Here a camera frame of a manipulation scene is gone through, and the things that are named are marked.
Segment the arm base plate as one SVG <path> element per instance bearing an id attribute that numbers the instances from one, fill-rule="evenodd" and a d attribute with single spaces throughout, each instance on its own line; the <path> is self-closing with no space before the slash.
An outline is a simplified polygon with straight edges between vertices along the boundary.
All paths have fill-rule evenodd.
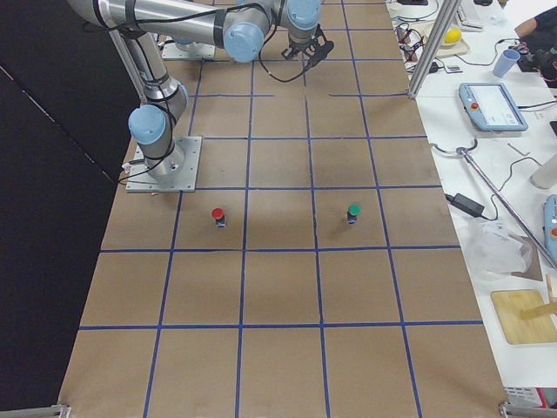
<path id="1" fill-rule="evenodd" d="M 213 61 L 215 46 L 195 42 L 190 48 L 179 49 L 175 44 L 162 46 L 162 58 L 166 61 Z"/>
<path id="2" fill-rule="evenodd" d="M 136 146 L 129 179 L 124 182 L 127 192 L 195 192 L 202 137 L 174 138 L 174 149 L 159 165 L 157 161 L 144 163 L 140 146 Z"/>

